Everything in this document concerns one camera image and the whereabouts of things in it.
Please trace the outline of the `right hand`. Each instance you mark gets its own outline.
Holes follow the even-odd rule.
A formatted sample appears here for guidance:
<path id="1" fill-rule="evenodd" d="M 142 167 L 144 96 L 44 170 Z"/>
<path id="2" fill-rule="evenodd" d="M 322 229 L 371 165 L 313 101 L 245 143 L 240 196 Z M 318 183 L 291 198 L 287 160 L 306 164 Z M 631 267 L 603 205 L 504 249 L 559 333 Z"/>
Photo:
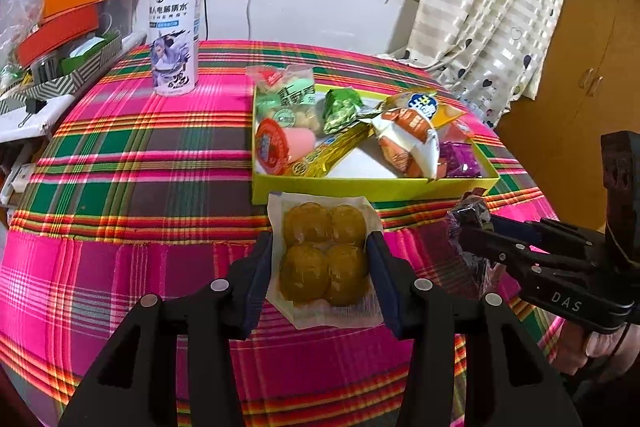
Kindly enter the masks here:
<path id="1" fill-rule="evenodd" d="M 560 373 L 574 375 L 590 359 L 611 358 L 600 381 L 622 376 L 639 356 L 639 326 L 624 330 L 611 335 L 587 333 L 582 326 L 565 321 L 552 365 Z"/>

